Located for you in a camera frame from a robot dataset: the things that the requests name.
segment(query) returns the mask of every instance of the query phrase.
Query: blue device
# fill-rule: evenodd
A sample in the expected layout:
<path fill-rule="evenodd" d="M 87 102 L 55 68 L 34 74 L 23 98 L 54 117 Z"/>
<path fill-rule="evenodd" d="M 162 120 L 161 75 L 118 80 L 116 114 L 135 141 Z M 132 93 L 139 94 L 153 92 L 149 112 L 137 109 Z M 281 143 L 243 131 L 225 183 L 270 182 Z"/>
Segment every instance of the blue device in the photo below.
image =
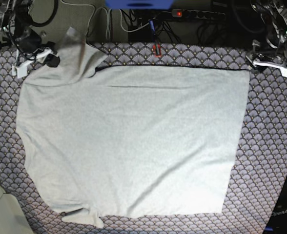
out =
<path fill-rule="evenodd" d="M 169 9 L 174 0 L 106 0 L 113 9 Z"/>

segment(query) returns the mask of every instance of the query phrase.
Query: scalloped pattern fabric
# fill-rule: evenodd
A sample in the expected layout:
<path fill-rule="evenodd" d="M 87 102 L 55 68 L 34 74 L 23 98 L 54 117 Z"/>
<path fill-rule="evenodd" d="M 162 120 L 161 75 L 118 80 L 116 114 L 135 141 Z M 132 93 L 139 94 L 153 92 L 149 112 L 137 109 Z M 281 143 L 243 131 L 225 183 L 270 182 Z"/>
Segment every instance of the scalloped pattern fabric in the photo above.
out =
<path fill-rule="evenodd" d="M 184 44 L 96 43 L 109 56 L 99 67 L 188 66 L 246 70 L 245 51 Z M 103 229 L 64 223 L 41 199 L 24 168 L 23 143 L 15 133 L 22 79 L 11 76 L 15 52 L 0 52 L 0 183 L 14 195 L 37 234 L 261 234 L 287 176 L 287 78 L 277 69 L 250 73 L 248 103 L 235 166 L 222 214 L 103 217 Z"/>

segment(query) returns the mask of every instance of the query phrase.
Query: gray cloth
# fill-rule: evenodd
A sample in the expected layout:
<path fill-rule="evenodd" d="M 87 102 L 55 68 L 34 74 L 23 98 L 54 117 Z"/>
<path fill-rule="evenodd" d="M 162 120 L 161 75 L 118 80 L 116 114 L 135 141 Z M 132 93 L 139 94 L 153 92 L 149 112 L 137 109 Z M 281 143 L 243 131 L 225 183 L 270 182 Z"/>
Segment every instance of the gray cloth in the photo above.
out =
<path fill-rule="evenodd" d="M 63 221 L 220 213 L 246 109 L 247 71 L 121 66 L 60 50 L 24 82 L 17 133 L 25 168 Z"/>

